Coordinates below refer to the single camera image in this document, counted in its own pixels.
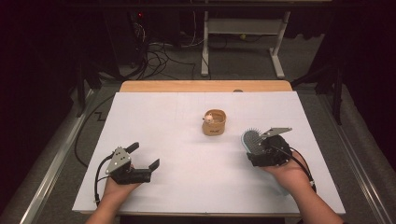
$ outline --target human arm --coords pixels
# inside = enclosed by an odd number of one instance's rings
[[[306,167],[299,153],[293,151],[292,155]],[[276,181],[294,198],[304,224],[343,223],[343,219],[312,190],[307,175],[297,162],[290,160],[281,166],[261,168],[272,174]]]
[[[114,223],[114,218],[128,195],[141,184],[119,185],[112,178],[106,181],[105,192],[97,209],[87,220],[87,224]]]

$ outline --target human hand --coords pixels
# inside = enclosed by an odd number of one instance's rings
[[[299,153],[292,151],[292,156],[307,169],[307,165]],[[280,166],[265,166],[260,168],[272,174],[279,185],[288,190],[291,195],[298,190],[311,189],[308,176],[294,160],[289,160]]]
[[[119,185],[113,178],[109,177],[106,181],[102,201],[109,200],[115,205],[120,206],[126,201],[128,195],[140,185],[141,183]]]
[[[93,212],[86,223],[107,224],[114,223],[114,217],[129,194],[139,187],[138,184],[119,185],[111,177],[106,181],[105,192],[98,208]]]

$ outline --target black cable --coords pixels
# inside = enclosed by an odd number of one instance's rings
[[[265,35],[259,35],[259,36],[258,36],[256,39],[254,39],[254,40],[247,40],[247,39],[241,39],[241,38],[239,38],[239,40],[241,40],[241,41],[243,41],[243,42],[254,43],[254,42],[259,41],[263,36],[265,36]]]
[[[274,147],[274,146],[271,146],[271,147],[273,147],[274,149],[276,149],[276,150],[278,150],[278,151],[284,153],[285,155],[289,156],[289,158],[291,158],[292,160],[294,160],[295,162],[297,162],[297,164],[300,165],[300,167],[303,169],[304,173],[305,173],[306,176],[308,177],[309,183],[311,184],[311,187],[312,187],[312,190],[313,190],[314,192],[317,192],[317,187],[316,187],[316,185],[315,185],[314,178],[312,177],[311,172],[309,171],[308,163],[306,163],[306,160],[304,159],[303,155],[302,155],[299,151],[297,151],[296,149],[294,149],[294,148],[291,147],[292,150],[294,150],[295,152],[297,152],[297,153],[303,158],[303,160],[304,160],[304,162],[305,162],[305,164],[306,164],[306,168],[303,166],[303,164],[302,164],[299,160],[297,160],[295,157],[293,157],[291,154],[289,154],[289,153],[286,152],[285,150],[283,150],[283,149],[281,149],[281,148],[278,148],[278,147]]]
[[[144,70],[146,69],[146,66],[147,66],[147,65],[145,64],[145,61],[142,61],[142,62],[136,67],[136,69],[135,69],[134,71],[130,72],[130,73],[127,74],[127,75],[121,75],[124,79],[115,78],[114,75],[111,75],[111,74],[108,74],[108,75],[110,75],[110,76],[112,76],[112,77],[106,77],[106,76],[104,76],[104,75],[102,75],[102,74],[100,74],[100,73],[98,73],[98,75],[99,75],[99,78],[101,78],[101,79],[104,80],[104,81],[111,81],[111,82],[120,82],[120,81],[121,81],[121,82],[122,82],[122,81],[124,81],[124,80],[130,80],[131,77],[134,77],[134,76],[140,74],[142,71],[144,71]]]
[[[116,80],[119,81],[125,81],[126,78],[123,77],[120,74],[117,73],[112,73],[110,70],[108,70],[107,68],[103,67],[102,65],[100,65],[99,63],[95,62],[95,61],[88,61],[88,63],[93,67],[96,68],[96,71],[104,71],[105,73],[109,74],[110,76],[114,77]]]
[[[144,67],[144,69],[138,74],[138,77],[136,78],[136,80],[141,80],[142,79],[142,77],[143,77],[143,75],[145,75],[145,73],[146,73],[146,70],[147,70],[147,68],[148,68],[148,66],[149,66],[149,62],[148,62],[148,59],[147,59],[147,52],[146,52],[146,58],[145,59],[143,59],[143,61],[142,61],[142,63],[144,63],[145,64],[145,67]]]
[[[153,70],[153,72],[151,72],[151,74],[149,74],[149,75],[147,75],[147,76],[145,76],[145,77],[142,77],[142,79],[146,79],[146,78],[148,78],[148,77],[156,76],[156,75],[160,74],[161,71],[163,71],[163,70],[166,68],[166,63],[168,62],[169,59],[164,59],[164,58],[160,57],[160,55],[158,55],[157,52],[148,51],[148,53],[151,53],[151,54],[154,54],[154,55],[157,56],[157,57],[154,57],[154,58],[150,58],[148,61],[157,59],[158,62],[159,62],[159,64],[158,64],[158,65],[149,66],[149,68],[151,68],[151,69]]]
[[[168,59],[169,59],[170,61],[172,61],[172,62],[174,62],[174,63],[192,65],[192,69],[191,69],[191,80],[194,80],[194,70],[195,70],[195,65],[196,65],[195,63],[182,63],[182,62],[179,62],[179,61],[176,61],[176,60],[172,59],[172,58],[169,57],[169,55],[166,53],[166,50],[165,50],[165,46],[164,46],[164,45],[163,45],[163,53],[166,55],[166,57],[168,57]]]
[[[100,179],[98,179],[98,183],[101,181],[101,180],[103,180],[103,179],[108,179],[110,176],[109,175],[107,175],[107,176],[104,176],[104,177],[102,177],[102,178],[100,178]]]
[[[177,77],[172,77],[172,76],[170,76],[170,75],[167,75],[167,74],[165,74],[165,73],[162,73],[162,72],[159,72],[159,74],[161,74],[161,75],[163,75],[163,76],[165,76],[165,77],[170,77],[170,78],[172,78],[172,79],[174,79],[174,80],[180,80],[179,78],[177,78]]]
[[[113,155],[114,155],[114,152],[111,153],[111,155],[107,156],[104,160],[102,160],[101,163],[100,163],[99,166],[98,166],[97,171],[96,171],[95,183],[94,183],[94,187],[93,187],[96,206],[98,206],[99,203],[100,203],[100,198],[99,198],[99,194],[98,194],[98,182],[99,182],[98,178],[99,178],[99,173],[100,173],[100,170],[101,170],[103,164],[105,164],[106,161],[111,160],[111,158],[113,157]]]
[[[74,145],[74,153],[76,156],[76,159],[79,161],[79,163],[81,163],[81,165],[85,166],[86,168],[88,168],[88,165],[82,161],[82,159],[78,156],[78,151],[77,151],[77,144],[78,144],[78,139],[79,136],[81,135],[82,130],[84,129],[85,124],[87,123],[87,121],[90,119],[91,115],[101,106],[103,105],[106,101],[108,101],[109,99],[113,98],[114,95],[111,95],[109,97],[107,97],[102,103],[100,103],[91,113],[90,115],[88,115],[88,117],[84,120],[84,122],[81,125],[81,128],[79,128],[78,133],[77,133],[77,137],[76,137],[76,142]]]

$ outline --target electrical wire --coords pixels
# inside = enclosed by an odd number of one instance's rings
[[[103,164],[105,164],[106,161],[111,160],[111,158],[113,158],[113,155],[114,155],[114,152],[111,153],[111,155],[107,156],[104,160],[102,160],[98,166],[97,171],[96,171],[95,183],[93,185],[96,206],[99,206],[99,203],[100,203],[100,197],[99,197],[99,193],[98,193],[99,173],[100,173],[100,170],[102,169]]]
[[[172,78],[172,79],[174,79],[174,80],[180,80],[179,78],[177,78],[177,77],[172,77],[172,76],[170,76],[170,75],[167,75],[167,74],[165,74],[165,73],[162,73],[162,72],[160,72],[159,74],[161,74],[161,75],[163,75],[163,76],[165,76],[165,77],[170,77],[170,78]]]
[[[136,36],[137,36],[137,38],[139,38],[139,35],[140,35],[140,30],[142,31],[142,43],[144,43],[145,42],[145,39],[146,39],[146,31],[145,31],[145,29],[143,28],[143,26],[142,25],[140,25],[139,23],[137,23],[137,22],[134,22],[134,25],[137,25],[138,27],[139,27],[139,31],[138,31],[138,33],[136,34]]]
[[[182,48],[195,47],[195,46],[201,45],[202,43],[204,43],[203,39],[201,41],[199,41],[198,43],[196,43],[196,44],[192,44],[192,45],[188,45],[188,46],[181,46],[181,47]]]
[[[130,80],[132,77],[139,75],[140,73],[144,72],[146,69],[146,61],[143,60],[141,64],[139,64],[139,66],[132,71],[131,73],[129,73],[128,75],[121,75],[123,77],[123,79],[119,79],[119,78],[114,78],[114,77],[105,77],[102,74],[99,74],[99,78],[101,78],[104,81],[113,81],[113,82],[119,82],[119,81],[125,81],[125,80]]]
[[[99,183],[101,180],[108,179],[109,177],[110,177],[110,176],[109,176],[109,175],[107,175],[107,176],[104,176],[104,177],[102,177],[102,178],[98,179],[98,183]]]
[[[155,75],[158,75],[158,74],[162,74],[162,75],[164,75],[164,76],[166,76],[166,77],[170,77],[170,78],[172,78],[172,79],[177,79],[177,80],[178,80],[178,78],[176,78],[176,77],[172,77],[172,76],[169,76],[169,75],[166,75],[166,74],[163,73],[163,71],[164,71],[166,65],[167,65],[169,62],[191,65],[191,66],[192,66],[192,69],[191,69],[191,79],[193,79],[193,74],[194,74],[194,70],[195,70],[195,66],[196,66],[195,63],[183,63],[183,62],[180,62],[180,61],[177,61],[177,60],[171,58],[171,57],[168,55],[168,53],[166,52],[166,47],[165,47],[165,46],[167,46],[167,44],[164,43],[164,42],[162,42],[162,43],[153,42],[153,43],[150,43],[149,46],[150,46],[150,47],[159,46],[158,49],[149,51],[149,53],[151,53],[152,55],[154,55],[154,56],[155,56],[154,58],[157,59],[157,60],[159,61],[159,64],[157,65],[158,67],[156,67],[156,68],[150,67],[150,68],[151,68],[152,70],[154,70],[154,71],[151,72],[151,74],[144,76],[142,79],[146,79],[146,78],[148,78],[148,77],[152,77],[152,76],[155,76]]]
[[[82,123],[80,129],[78,130],[77,137],[76,137],[76,142],[75,142],[75,144],[74,144],[74,153],[75,153],[75,157],[76,157],[76,159],[78,160],[78,162],[79,162],[81,165],[85,166],[86,168],[88,168],[88,165],[87,165],[87,164],[79,157],[79,155],[78,155],[78,139],[79,139],[79,137],[81,136],[81,132],[82,132],[82,130],[84,129],[85,124],[86,124],[87,121],[90,119],[90,117],[92,116],[92,114],[93,114],[94,112],[96,112],[96,110],[97,110],[101,105],[103,105],[106,101],[108,101],[109,99],[113,98],[114,96],[115,96],[115,95],[111,95],[111,96],[107,97],[102,103],[100,103],[100,104],[99,104],[99,105],[87,116],[87,118],[86,118],[86,119],[84,120],[84,122]]]
[[[194,36],[192,37],[192,41],[191,41],[191,43],[188,46],[182,46],[184,48],[188,48],[188,47],[193,46],[194,41],[195,41],[195,36],[196,36],[196,33],[197,33],[197,21],[196,21],[195,11],[192,12],[192,15],[194,17]]]
[[[308,163],[306,163],[305,158],[303,157],[303,155],[302,155],[299,151],[297,151],[295,148],[292,148],[292,147],[290,148],[290,149],[292,149],[293,151],[297,152],[297,153],[301,156],[301,158],[303,158],[303,161],[304,161],[305,164],[306,164],[306,168],[305,168],[305,166],[303,166],[303,164],[302,164],[299,160],[297,160],[295,157],[293,157],[291,154],[289,154],[289,153],[286,152],[285,150],[283,150],[283,149],[281,149],[281,148],[278,148],[278,147],[274,147],[274,146],[271,146],[271,147],[273,147],[274,149],[276,149],[276,150],[278,150],[278,151],[284,153],[284,154],[287,155],[289,158],[291,158],[292,160],[294,160],[295,162],[297,162],[297,164],[299,164],[299,166],[303,169],[304,173],[305,173],[306,176],[308,177],[309,183],[311,184],[311,187],[312,187],[312,190],[313,190],[314,192],[317,192],[317,187],[316,187],[316,185],[315,185],[314,178],[312,177],[311,172],[310,172],[310,170],[309,170]]]

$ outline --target table leg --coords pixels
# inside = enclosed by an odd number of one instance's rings
[[[209,19],[208,12],[205,12],[204,17],[204,48],[202,50],[201,76],[207,77],[209,75],[209,48],[207,47],[208,27],[207,20]]]
[[[290,16],[290,12],[287,11],[285,12],[284,16],[283,16],[283,21],[279,26],[279,31],[277,33],[277,40],[276,40],[276,46],[274,48],[270,48],[270,55],[271,55],[271,59],[276,71],[276,76],[279,79],[283,79],[285,78],[285,74],[283,73],[283,69],[282,66],[280,65],[280,60],[277,57],[277,53],[279,52],[279,48],[280,48],[280,44],[282,43],[282,39],[283,39],[283,35],[285,34],[286,31],[286,27],[288,26],[288,22],[289,22],[289,16]]]

